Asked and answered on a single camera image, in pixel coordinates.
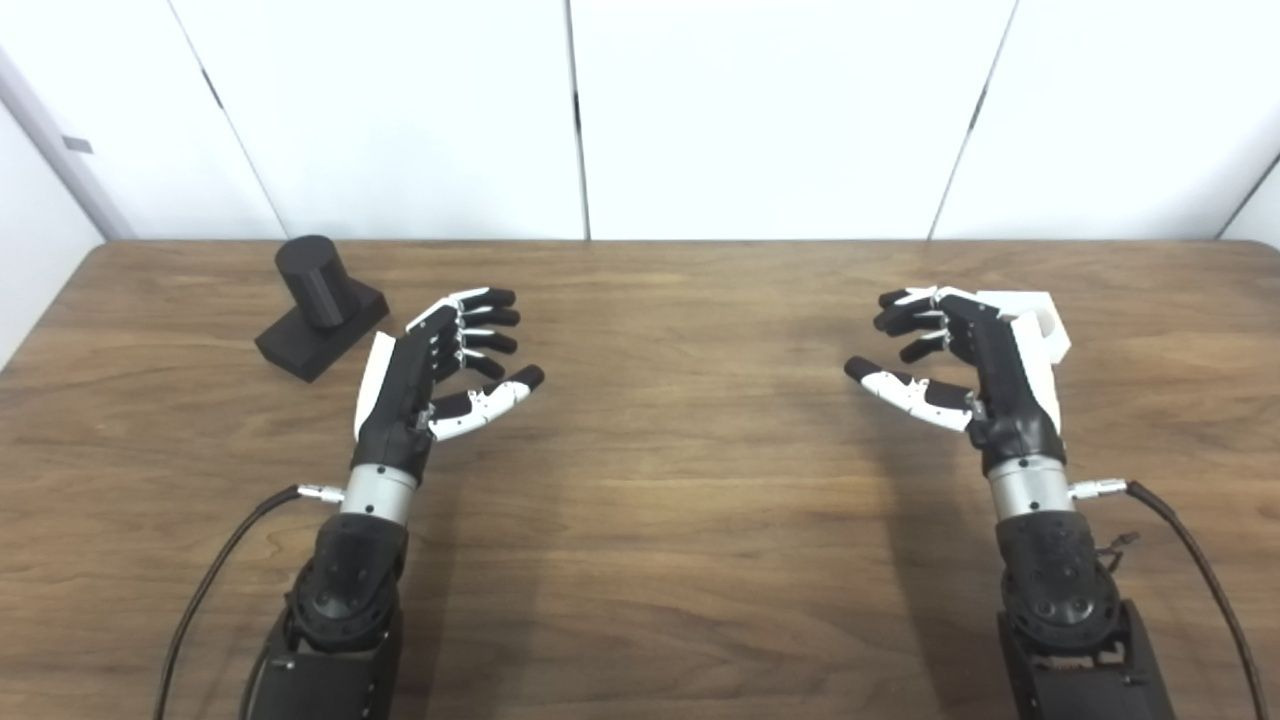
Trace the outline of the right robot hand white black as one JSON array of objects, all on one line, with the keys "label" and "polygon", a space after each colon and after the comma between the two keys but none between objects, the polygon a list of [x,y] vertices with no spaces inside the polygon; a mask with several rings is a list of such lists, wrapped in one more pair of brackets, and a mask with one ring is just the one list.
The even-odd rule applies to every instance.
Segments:
[{"label": "right robot hand white black", "polygon": [[915,336],[899,354],[902,363],[947,352],[974,369],[977,384],[893,372],[852,356],[844,372],[864,391],[918,420],[966,434],[987,471],[1034,457],[1066,461],[1053,377],[1061,354],[1046,341],[1036,306],[952,286],[896,290],[878,304],[877,331]]}]

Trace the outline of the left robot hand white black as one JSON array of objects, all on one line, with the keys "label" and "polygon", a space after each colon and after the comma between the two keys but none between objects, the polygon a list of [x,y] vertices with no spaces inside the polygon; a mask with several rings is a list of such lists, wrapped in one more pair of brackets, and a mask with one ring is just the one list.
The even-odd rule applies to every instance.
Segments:
[{"label": "left robot hand white black", "polygon": [[355,410],[352,468],[399,471],[421,484],[434,446],[506,415],[545,379],[536,365],[508,373],[502,333],[521,315],[512,290],[481,287],[436,300],[398,336],[375,334]]}]

